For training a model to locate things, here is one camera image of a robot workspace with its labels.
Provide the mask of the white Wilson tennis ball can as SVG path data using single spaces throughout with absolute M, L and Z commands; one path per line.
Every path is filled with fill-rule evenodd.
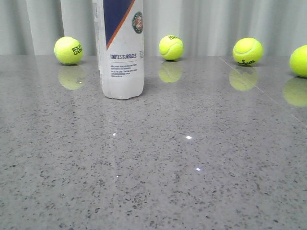
M 94 0 L 98 69 L 104 96 L 126 100 L 144 87 L 142 0 Z

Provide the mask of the left yellow tennis ball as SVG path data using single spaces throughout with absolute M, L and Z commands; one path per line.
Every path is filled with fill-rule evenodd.
M 60 63 L 73 65 L 81 61 L 83 46 L 77 39 L 65 36 L 58 39 L 55 43 L 54 54 Z

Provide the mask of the grey pleated curtain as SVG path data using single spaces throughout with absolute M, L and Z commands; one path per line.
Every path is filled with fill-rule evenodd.
M 3 0 L 2 55 L 52 55 L 63 36 L 79 40 L 85 55 L 96 54 L 90 0 Z M 184 42 L 184 55 L 226 56 L 237 40 L 254 37 L 264 53 L 287 56 L 307 42 L 304 0 L 146 0 L 143 3 L 147 56 L 158 56 L 165 35 Z

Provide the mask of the yellow Wilson tennis ball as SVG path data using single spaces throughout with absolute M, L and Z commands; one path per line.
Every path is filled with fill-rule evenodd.
M 263 55 L 263 46 L 260 41 L 252 37 L 238 40 L 233 47 L 232 56 L 234 60 L 245 66 L 256 64 Z

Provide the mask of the middle yellow tennis ball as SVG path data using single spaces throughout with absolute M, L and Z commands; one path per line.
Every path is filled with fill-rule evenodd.
M 182 40 L 175 35 L 167 35 L 159 42 L 159 52 L 165 60 L 177 60 L 184 52 Z

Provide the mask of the far right yellow tennis ball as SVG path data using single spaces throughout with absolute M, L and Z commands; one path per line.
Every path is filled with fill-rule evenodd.
M 307 77 L 307 45 L 297 48 L 290 56 L 289 65 L 294 74 Z

